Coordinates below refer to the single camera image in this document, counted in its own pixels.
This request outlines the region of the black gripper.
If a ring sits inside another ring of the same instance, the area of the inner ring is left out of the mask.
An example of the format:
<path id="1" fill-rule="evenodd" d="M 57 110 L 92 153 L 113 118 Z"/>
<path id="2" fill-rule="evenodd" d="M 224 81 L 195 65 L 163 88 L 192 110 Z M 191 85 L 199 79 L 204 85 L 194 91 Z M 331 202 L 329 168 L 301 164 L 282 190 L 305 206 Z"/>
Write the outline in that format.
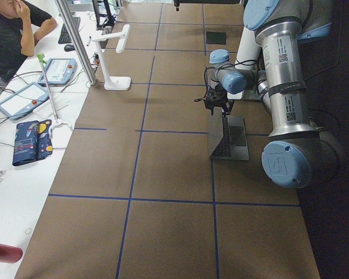
<path id="1" fill-rule="evenodd" d="M 226 117 L 229 112 L 229 100 L 227 98 L 227 91 L 221 84 L 215 85 L 215 88 L 209 87 L 203 98 L 205 108 L 211 111 L 213 116 L 214 108 L 222 109 L 222 116 Z"/>

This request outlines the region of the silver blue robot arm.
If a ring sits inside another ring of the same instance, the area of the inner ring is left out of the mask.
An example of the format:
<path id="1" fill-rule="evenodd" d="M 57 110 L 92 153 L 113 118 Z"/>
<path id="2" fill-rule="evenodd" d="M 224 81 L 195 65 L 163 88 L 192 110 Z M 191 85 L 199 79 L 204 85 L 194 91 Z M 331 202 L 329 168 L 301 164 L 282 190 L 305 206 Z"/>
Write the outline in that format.
<path id="1" fill-rule="evenodd" d="M 188 4 L 188 3 L 196 3 L 196 4 L 212 4 L 212 5 L 235 5 L 239 4 L 242 5 L 243 7 L 246 6 L 248 1 L 245 0 L 174 0 L 173 1 L 174 6 L 177 11 L 179 11 L 180 5 L 183 4 Z"/>
<path id="2" fill-rule="evenodd" d="M 340 169 L 343 150 L 309 117 L 298 46 L 328 35 L 332 1 L 241 1 L 244 30 L 237 57 L 225 49 L 209 56 L 204 71 L 212 159 L 248 160 L 245 125 L 232 116 L 237 94 L 250 93 L 272 117 L 261 155 L 266 175 L 285 188 L 303 188 Z"/>

